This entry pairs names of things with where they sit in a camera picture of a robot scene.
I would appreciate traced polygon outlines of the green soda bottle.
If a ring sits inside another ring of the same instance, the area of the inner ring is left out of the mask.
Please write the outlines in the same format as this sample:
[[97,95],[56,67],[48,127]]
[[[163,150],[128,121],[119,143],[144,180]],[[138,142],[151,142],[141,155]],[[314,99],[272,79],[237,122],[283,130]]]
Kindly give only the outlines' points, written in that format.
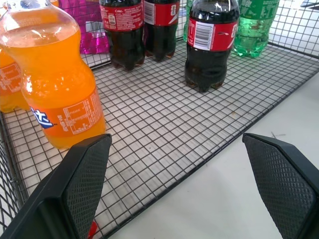
[[280,0],[238,0],[240,17],[234,51],[241,57],[259,57],[269,40]]
[[187,42],[190,9],[192,7],[193,2],[194,2],[194,0],[187,0],[186,1],[186,22],[185,22],[184,28],[183,28],[183,40],[184,40],[184,42]]

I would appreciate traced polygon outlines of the cola bottle red label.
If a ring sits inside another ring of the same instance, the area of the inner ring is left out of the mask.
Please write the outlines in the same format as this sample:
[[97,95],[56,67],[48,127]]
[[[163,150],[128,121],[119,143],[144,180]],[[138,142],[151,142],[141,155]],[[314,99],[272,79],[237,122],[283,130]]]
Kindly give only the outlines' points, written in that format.
[[180,0],[144,0],[145,55],[160,62],[176,47]]
[[111,63],[131,71],[145,59],[142,0],[99,0]]
[[238,28],[236,0],[194,0],[189,13],[185,80],[198,91],[224,83],[227,60]]

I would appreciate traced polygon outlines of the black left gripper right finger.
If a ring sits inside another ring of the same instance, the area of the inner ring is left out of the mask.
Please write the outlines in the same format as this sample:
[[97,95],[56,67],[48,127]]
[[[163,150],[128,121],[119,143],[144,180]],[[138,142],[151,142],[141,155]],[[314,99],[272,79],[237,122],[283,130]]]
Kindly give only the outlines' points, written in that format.
[[319,239],[319,169],[294,145],[243,134],[261,199],[283,239]]

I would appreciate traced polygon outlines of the magenta foil snack bag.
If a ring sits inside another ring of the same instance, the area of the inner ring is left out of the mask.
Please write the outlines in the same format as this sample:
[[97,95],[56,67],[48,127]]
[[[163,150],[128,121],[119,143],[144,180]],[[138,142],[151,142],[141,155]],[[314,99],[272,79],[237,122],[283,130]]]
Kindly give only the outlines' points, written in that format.
[[70,14],[81,31],[81,54],[103,54],[109,52],[100,12],[99,0],[59,0],[59,7]]

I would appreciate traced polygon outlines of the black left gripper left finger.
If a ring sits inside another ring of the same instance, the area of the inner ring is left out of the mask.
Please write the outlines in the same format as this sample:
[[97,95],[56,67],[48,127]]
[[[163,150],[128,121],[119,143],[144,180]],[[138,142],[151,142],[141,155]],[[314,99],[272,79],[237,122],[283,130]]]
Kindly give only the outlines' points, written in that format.
[[88,239],[101,197],[110,134],[73,145],[40,181],[0,239]]

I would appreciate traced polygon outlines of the orange soda bottle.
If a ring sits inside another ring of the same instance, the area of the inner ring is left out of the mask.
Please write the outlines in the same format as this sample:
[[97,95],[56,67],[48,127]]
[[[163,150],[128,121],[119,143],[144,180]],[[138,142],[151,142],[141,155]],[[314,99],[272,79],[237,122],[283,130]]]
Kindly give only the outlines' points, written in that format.
[[21,92],[21,70],[17,63],[0,48],[0,111],[13,112],[29,105]]
[[72,145],[106,130],[94,74],[80,55],[76,20],[50,0],[6,0],[0,47],[22,73],[21,91],[48,141]]

